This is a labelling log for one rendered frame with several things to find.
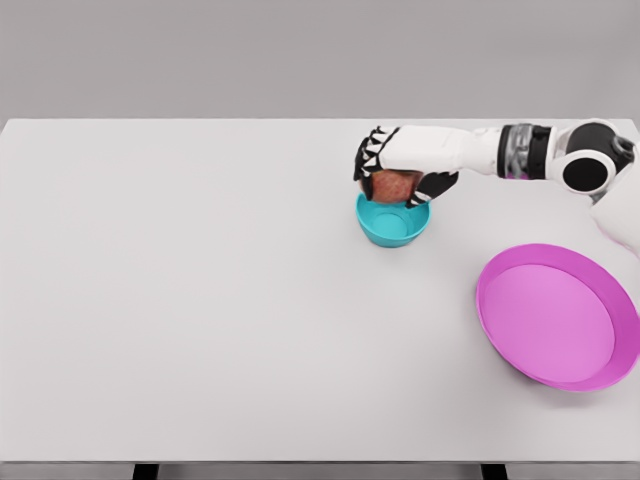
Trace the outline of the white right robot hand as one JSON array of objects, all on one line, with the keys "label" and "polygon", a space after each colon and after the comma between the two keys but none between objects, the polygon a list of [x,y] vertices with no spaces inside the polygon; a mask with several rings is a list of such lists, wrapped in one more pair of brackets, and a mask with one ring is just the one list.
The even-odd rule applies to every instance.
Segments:
[{"label": "white right robot hand", "polygon": [[381,170],[416,171],[423,174],[407,208],[439,197],[459,178],[455,154],[446,146],[450,131],[442,127],[378,126],[360,143],[354,160],[353,180],[372,200],[371,176]]}]

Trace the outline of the red apple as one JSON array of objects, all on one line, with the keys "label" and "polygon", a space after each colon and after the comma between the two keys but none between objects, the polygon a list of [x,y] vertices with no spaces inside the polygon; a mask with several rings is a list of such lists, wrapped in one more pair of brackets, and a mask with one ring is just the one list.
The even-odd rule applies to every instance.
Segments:
[{"label": "red apple", "polygon": [[422,177],[416,171],[376,172],[371,176],[372,200],[381,204],[406,203]]}]

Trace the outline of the blue bowl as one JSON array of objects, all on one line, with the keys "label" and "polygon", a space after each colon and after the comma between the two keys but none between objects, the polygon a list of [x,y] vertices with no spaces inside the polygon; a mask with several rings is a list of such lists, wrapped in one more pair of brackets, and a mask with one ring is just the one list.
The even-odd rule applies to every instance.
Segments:
[{"label": "blue bowl", "polygon": [[380,204],[360,193],[355,200],[355,214],[364,235],[384,248],[403,247],[413,242],[431,219],[429,203],[407,208],[404,203]]}]

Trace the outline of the pink plate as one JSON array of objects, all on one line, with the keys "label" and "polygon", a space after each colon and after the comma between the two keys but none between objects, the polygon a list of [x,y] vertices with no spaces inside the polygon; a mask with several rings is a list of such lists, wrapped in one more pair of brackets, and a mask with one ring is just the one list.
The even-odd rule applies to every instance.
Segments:
[{"label": "pink plate", "polygon": [[640,363],[640,314],[630,295],[573,250],[523,244],[500,252],[480,273],[475,301],[494,349],[546,386],[599,391]]}]

